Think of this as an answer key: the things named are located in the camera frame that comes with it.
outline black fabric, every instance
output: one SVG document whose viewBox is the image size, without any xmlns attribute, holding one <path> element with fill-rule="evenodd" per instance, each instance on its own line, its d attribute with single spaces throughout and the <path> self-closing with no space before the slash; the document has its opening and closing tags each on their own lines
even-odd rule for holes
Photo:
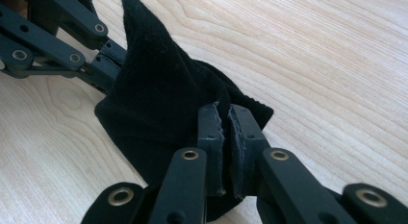
<svg viewBox="0 0 408 224">
<path fill-rule="evenodd" d="M 127 57 L 95 114 L 148 184 L 161 183 L 174 151 L 195 146 L 197 112 L 204 105 L 217 102 L 225 131 L 231 103 L 250 109 L 260 127 L 265 127 L 271 108 L 243 95 L 215 67 L 192 60 L 140 0 L 122 0 L 122 4 Z M 208 200 L 208 221 L 241 202 L 229 191 L 227 171 L 224 176 L 227 194 Z"/>
</svg>

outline light wooden surface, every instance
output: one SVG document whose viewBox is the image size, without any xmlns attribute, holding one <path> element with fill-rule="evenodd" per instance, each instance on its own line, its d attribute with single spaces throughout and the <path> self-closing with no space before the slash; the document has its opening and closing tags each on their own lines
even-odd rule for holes
<svg viewBox="0 0 408 224">
<path fill-rule="evenodd" d="M 275 109 L 271 146 L 326 187 L 364 182 L 408 205 L 408 0 L 142 1 Z M 94 5 L 125 47 L 120 1 Z M 0 74 L 0 223 L 79 223 L 104 188 L 141 182 L 93 114 L 102 98 L 78 79 Z M 260 223 L 255 200 L 215 223 Z"/>
</svg>

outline wood grain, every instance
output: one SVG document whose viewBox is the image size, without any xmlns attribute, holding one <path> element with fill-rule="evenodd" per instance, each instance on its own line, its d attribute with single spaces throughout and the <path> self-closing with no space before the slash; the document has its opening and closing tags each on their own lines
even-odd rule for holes
<svg viewBox="0 0 408 224">
<path fill-rule="evenodd" d="M 275 109 L 271 146 L 335 191 L 364 182 L 408 205 L 408 0 L 142 1 Z M 126 47 L 120 0 L 93 2 Z M 0 223 L 79 223 L 104 188 L 143 184 L 93 114 L 102 98 L 78 79 L 0 75 Z M 261 223 L 255 200 L 215 223 Z"/>
</svg>

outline wooden table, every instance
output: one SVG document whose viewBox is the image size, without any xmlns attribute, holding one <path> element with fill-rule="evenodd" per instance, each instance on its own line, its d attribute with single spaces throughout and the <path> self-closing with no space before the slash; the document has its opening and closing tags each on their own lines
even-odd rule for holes
<svg viewBox="0 0 408 224">
<path fill-rule="evenodd" d="M 275 109 L 271 146 L 335 191 L 364 182 L 408 205 L 408 0 L 142 1 L 193 58 Z M 93 2 L 126 47 L 120 1 Z M 93 114 L 103 97 L 78 79 L 0 74 L 0 223 L 79 223 L 104 188 L 143 184 Z M 215 223 L 260 222 L 249 198 Z"/>
</svg>

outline black cloth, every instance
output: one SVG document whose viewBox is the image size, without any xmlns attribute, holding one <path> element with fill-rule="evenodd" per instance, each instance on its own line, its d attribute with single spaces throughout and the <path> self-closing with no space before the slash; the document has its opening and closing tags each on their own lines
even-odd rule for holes
<svg viewBox="0 0 408 224">
<path fill-rule="evenodd" d="M 265 127 L 271 108 L 243 95 L 215 67 L 192 60 L 140 0 L 122 0 L 122 4 L 128 52 L 112 91 L 96 106 L 95 114 L 148 184 L 162 182 L 177 149 L 196 146 L 197 112 L 202 106 L 217 106 L 225 130 L 231 103 L 250 109 Z M 208 221 L 241 202 L 229 191 L 228 172 L 224 175 L 227 193 L 208 199 Z"/>
</svg>

